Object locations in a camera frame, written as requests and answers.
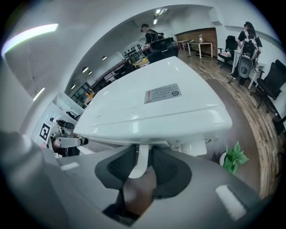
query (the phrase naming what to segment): wooden floor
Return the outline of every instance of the wooden floor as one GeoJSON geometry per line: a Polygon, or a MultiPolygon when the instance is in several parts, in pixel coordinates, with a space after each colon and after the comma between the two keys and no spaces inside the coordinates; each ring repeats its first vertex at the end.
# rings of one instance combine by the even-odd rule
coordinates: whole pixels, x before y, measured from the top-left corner
{"type": "Polygon", "coordinates": [[[234,148],[236,142],[249,161],[239,165],[236,176],[259,193],[260,189],[260,161],[251,127],[238,103],[230,95],[228,90],[218,80],[206,80],[212,89],[223,101],[231,119],[232,127],[225,135],[206,144],[207,154],[202,155],[204,159],[219,163],[220,156],[226,151],[226,146],[234,148]]]}
{"type": "MultiPolygon", "coordinates": [[[[277,153],[282,149],[282,140],[272,124],[274,114],[267,114],[262,106],[256,108],[257,102],[247,89],[249,81],[244,87],[239,87],[237,81],[228,84],[230,70],[221,69],[215,58],[205,55],[199,59],[197,56],[188,57],[187,54],[180,51],[178,57],[209,83],[225,104],[233,122],[227,136],[206,145],[207,155],[202,157],[218,162],[226,145],[233,147],[239,141],[250,160],[238,168],[236,176],[259,193],[261,198],[274,193],[277,186],[277,153]]],[[[126,209],[139,216],[150,206],[152,190],[156,187],[154,170],[148,170],[138,179],[128,179],[123,187],[126,209]]]]}
{"type": "Polygon", "coordinates": [[[229,77],[230,71],[225,68],[221,69],[215,58],[208,55],[202,59],[197,56],[189,57],[186,51],[180,51],[178,58],[189,64],[198,73],[206,71],[212,74],[200,73],[203,79],[219,79],[219,82],[235,99],[250,125],[257,145],[260,163],[259,195],[264,198],[274,193],[277,186],[277,179],[275,178],[278,172],[277,153],[282,150],[282,140],[277,136],[272,124],[274,114],[271,112],[267,114],[263,106],[259,109],[256,108],[257,101],[253,96],[250,96],[250,90],[247,88],[250,81],[246,81],[243,87],[238,86],[238,81],[232,81],[228,84],[227,82],[231,79],[229,77]]]}

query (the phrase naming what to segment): white desk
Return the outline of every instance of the white desk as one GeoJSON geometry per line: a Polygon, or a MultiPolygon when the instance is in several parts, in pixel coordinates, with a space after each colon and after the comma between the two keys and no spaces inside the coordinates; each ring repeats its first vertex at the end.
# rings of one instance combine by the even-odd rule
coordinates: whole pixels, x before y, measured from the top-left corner
{"type": "Polygon", "coordinates": [[[193,44],[193,45],[198,45],[198,50],[200,53],[200,59],[202,58],[202,53],[201,53],[201,45],[209,45],[210,44],[210,52],[211,52],[211,57],[213,57],[213,43],[212,42],[187,42],[188,44],[188,48],[189,48],[189,44],[193,44]]]}
{"type": "Polygon", "coordinates": [[[187,42],[188,42],[188,41],[177,41],[178,44],[179,44],[179,43],[182,43],[183,48],[184,48],[184,51],[185,51],[184,43],[187,43],[187,42]]]}
{"type": "MultiPolygon", "coordinates": [[[[234,69],[235,69],[235,67],[236,67],[236,65],[237,65],[237,63],[238,63],[238,60],[239,60],[239,56],[240,56],[240,50],[234,50],[234,59],[233,59],[233,66],[232,66],[232,71],[231,71],[231,73],[234,72],[234,69]]],[[[265,63],[258,62],[258,68],[260,67],[261,70],[263,70],[263,68],[264,68],[265,66],[266,66],[265,63]]],[[[259,76],[259,71],[258,71],[258,69],[256,69],[256,71],[255,71],[255,68],[253,68],[253,69],[252,69],[252,72],[251,72],[250,75],[249,75],[249,77],[251,78],[251,82],[250,82],[250,84],[249,84],[248,89],[251,88],[253,82],[254,82],[254,81],[256,80],[256,78],[259,76]]]]}

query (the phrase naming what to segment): black office chair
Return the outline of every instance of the black office chair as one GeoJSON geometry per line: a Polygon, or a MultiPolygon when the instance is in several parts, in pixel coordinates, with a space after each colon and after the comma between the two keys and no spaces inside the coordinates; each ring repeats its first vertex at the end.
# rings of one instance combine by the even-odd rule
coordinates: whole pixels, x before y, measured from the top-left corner
{"type": "Polygon", "coordinates": [[[151,43],[150,50],[151,54],[148,55],[150,63],[171,57],[178,56],[179,48],[178,45],[172,42],[173,38],[166,38],[151,43]]]}
{"type": "Polygon", "coordinates": [[[227,64],[232,65],[232,63],[230,61],[234,59],[234,50],[236,50],[236,48],[238,46],[238,44],[236,42],[236,38],[234,36],[228,36],[227,39],[225,40],[225,42],[226,42],[225,52],[227,50],[229,50],[231,56],[226,57],[226,56],[221,55],[222,48],[218,48],[220,50],[219,57],[224,60],[222,66],[220,66],[220,68],[222,68],[223,66],[227,66],[227,64]]]}
{"type": "Polygon", "coordinates": [[[286,66],[279,60],[276,60],[275,63],[272,62],[270,71],[265,79],[261,79],[261,75],[264,71],[260,70],[260,72],[260,76],[257,79],[259,86],[254,93],[260,97],[257,108],[260,107],[262,100],[269,101],[268,96],[276,100],[278,95],[282,92],[280,88],[286,82],[286,66]]]}

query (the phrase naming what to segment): man with headset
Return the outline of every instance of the man with headset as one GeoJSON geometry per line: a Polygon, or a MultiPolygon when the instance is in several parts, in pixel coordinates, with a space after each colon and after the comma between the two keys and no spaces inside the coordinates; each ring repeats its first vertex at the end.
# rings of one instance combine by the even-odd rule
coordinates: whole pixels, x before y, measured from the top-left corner
{"type": "Polygon", "coordinates": [[[161,51],[150,51],[150,46],[152,42],[159,41],[161,39],[164,39],[164,36],[162,33],[157,33],[155,30],[149,29],[148,24],[142,24],[141,26],[141,32],[145,32],[145,39],[147,45],[142,48],[143,51],[146,51],[148,53],[148,60],[150,63],[156,62],[158,60],[163,59],[163,55],[161,51]]]}
{"type": "Polygon", "coordinates": [[[164,38],[160,33],[157,33],[155,30],[149,29],[148,24],[142,24],[141,32],[146,33],[145,39],[147,45],[144,47],[144,50],[149,49],[152,42],[159,41],[164,38]]]}
{"type": "MultiPolygon", "coordinates": [[[[244,30],[241,31],[240,35],[238,36],[236,42],[238,44],[238,46],[241,48],[242,47],[242,44],[241,42],[244,41],[246,38],[249,38],[249,39],[254,39],[255,42],[256,42],[256,45],[258,47],[258,52],[257,52],[257,55],[259,55],[261,53],[261,48],[262,48],[262,44],[261,44],[261,41],[259,39],[259,37],[256,35],[256,32],[255,32],[255,29],[253,27],[253,25],[250,23],[250,22],[246,22],[244,24],[244,30]]],[[[234,69],[234,72],[232,73],[231,77],[236,80],[236,78],[238,77],[238,65],[239,65],[239,61],[234,69]]],[[[247,80],[247,78],[240,78],[240,81],[239,81],[239,86],[242,87],[244,85],[244,82],[247,80]]]]}

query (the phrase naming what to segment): desk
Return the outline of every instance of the desk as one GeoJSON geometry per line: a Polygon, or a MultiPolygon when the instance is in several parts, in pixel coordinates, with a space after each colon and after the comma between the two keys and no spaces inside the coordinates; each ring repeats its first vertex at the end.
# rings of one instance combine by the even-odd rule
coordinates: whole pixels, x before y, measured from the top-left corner
{"type": "MultiPolygon", "coordinates": [[[[238,63],[238,60],[239,60],[239,56],[240,56],[240,50],[234,50],[234,59],[233,59],[233,65],[232,65],[232,71],[231,73],[234,72],[234,69],[238,63]]],[[[265,63],[261,63],[261,62],[258,62],[258,68],[261,67],[261,70],[263,70],[263,68],[266,66],[265,63]]],[[[249,87],[248,89],[251,88],[253,82],[256,80],[257,76],[259,75],[259,72],[257,73],[255,71],[255,68],[252,69],[252,72],[250,73],[249,75],[249,78],[251,78],[251,82],[249,84],[249,87]]]]}
{"type": "Polygon", "coordinates": [[[188,44],[188,48],[189,48],[189,44],[193,44],[193,45],[198,45],[198,50],[200,53],[200,59],[202,58],[202,53],[201,53],[201,45],[209,45],[210,44],[210,52],[211,52],[211,57],[213,57],[213,43],[212,42],[187,42],[188,44]]]}
{"type": "Polygon", "coordinates": [[[147,59],[147,57],[145,57],[145,58],[143,58],[143,60],[141,60],[141,61],[138,62],[138,63],[134,63],[133,65],[134,65],[134,66],[144,67],[144,66],[146,66],[147,64],[149,64],[149,60],[147,59]]]}
{"type": "Polygon", "coordinates": [[[110,70],[108,70],[106,73],[104,73],[100,79],[104,78],[105,76],[107,76],[108,74],[110,74],[111,72],[115,71],[115,70],[119,70],[120,67],[123,67],[123,65],[126,64],[127,61],[131,60],[131,57],[121,61],[120,63],[116,64],[115,66],[113,66],[110,70]]]}
{"type": "Polygon", "coordinates": [[[185,51],[184,42],[185,42],[185,43],[188,43],[188,41],[178,41],[177,43],[182,43],[182,45],[183,45],[183,48],[184,48],[184,51],[185,51]]]}

